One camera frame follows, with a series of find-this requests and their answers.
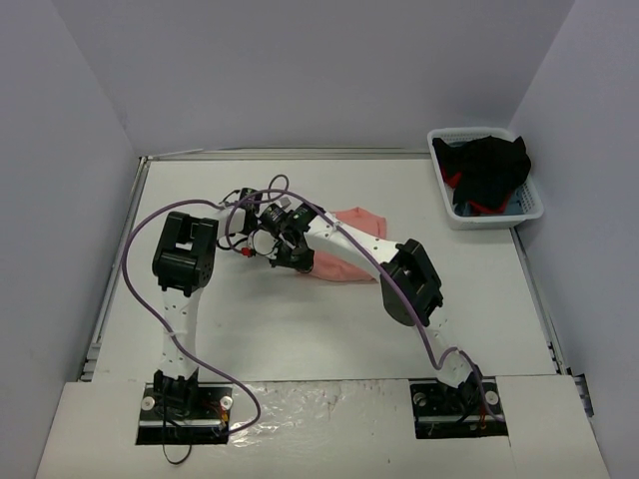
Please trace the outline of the pink t shirt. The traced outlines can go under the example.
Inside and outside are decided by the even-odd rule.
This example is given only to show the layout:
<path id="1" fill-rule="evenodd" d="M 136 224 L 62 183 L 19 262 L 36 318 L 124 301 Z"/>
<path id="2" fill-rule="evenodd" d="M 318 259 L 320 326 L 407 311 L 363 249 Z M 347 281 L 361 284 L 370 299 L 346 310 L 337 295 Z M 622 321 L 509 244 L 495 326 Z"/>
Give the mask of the pink t shirt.
<path id="1" fill-rule="evenodd" d="M 387 221 L 360 207 L 328 214 L 334 223 L 358 240 L 372 254 L 374 240 L 386 239 Z M 376 281 L 379 271 L 339 230 L 330 226 L 323 218 L 316 217 L 304 240 L 314 252 L 314 265 L 310 275 L 333 282 Z"/>

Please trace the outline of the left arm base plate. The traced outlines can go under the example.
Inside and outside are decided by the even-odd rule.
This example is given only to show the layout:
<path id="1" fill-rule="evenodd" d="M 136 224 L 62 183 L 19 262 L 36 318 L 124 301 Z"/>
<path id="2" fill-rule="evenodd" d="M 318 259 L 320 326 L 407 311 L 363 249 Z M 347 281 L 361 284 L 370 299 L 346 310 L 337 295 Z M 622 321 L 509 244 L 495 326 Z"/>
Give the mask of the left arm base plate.
<path id="1" fill-rule="evenodd" d="M 201 387 L 195 402 L 186 409 L 176 401 L 164 404 L 160 392 L 146 384 L 139 411 L 136 444 L 220 445 L 229 440 L 232 389 L 218 385 Z"/>

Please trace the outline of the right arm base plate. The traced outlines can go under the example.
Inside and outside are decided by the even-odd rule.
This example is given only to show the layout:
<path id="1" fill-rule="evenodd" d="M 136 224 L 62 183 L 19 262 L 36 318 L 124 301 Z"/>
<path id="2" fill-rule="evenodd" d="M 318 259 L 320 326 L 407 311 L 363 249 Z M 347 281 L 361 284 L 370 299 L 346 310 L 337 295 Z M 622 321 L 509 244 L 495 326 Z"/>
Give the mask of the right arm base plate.
<path id="1" fill-rule="evenodd" d="M 475 378 L 461 389 L 435 379 L 409 383 L 414 432 L 417 439 L 470 439 L 507 437 L 496 380 L 484 378 L 482 387 L 493 418 L 486 410 Z"/>

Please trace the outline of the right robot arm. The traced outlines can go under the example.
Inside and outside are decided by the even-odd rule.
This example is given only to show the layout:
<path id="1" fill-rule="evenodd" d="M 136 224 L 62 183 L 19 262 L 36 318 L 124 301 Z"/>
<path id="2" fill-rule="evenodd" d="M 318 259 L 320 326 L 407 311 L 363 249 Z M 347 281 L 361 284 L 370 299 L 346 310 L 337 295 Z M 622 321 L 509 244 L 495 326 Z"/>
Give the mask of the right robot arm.
<path id="1" fill-rule="evenodd" d="M 444 385 L 445 405 L 464 412 L 477 402 L 478 388 L 469 379 L 472 367 L 453 345 L 441 279 L 420 242 L 381 239 L 305 203 L 293 211 L 271 204 L 259 222 L 274 238 L 275 250 L 268 254 L 273 267 L 309 273 L 318 265 L 318 255 L 327 253 L 377 280 L 388 315 L 417 329 L 435 378 Z"/>

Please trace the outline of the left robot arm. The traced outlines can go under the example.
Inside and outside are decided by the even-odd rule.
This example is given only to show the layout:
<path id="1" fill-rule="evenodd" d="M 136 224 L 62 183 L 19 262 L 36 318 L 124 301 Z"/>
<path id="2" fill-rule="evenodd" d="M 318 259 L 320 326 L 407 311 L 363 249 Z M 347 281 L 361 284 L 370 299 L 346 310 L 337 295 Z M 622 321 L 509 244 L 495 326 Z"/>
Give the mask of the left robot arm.
<path id="1" fill-rule="evenodd" d="M 199 303 L 213 276 L 216 247 L 225 234 L 248 235 L 258 226 L 262 195 L 240 190 L 243 203 L 234 214 L 232 203 L 215 205 L 215 218 L 197 218 L 178 208 L 166 216 L 152 260 L 163 299 L 164 338 L 160 364 L 154 374 L 154 394 L 179 417 L 195 414 L 201 405 L 199 363 L 195 359 Z"/>

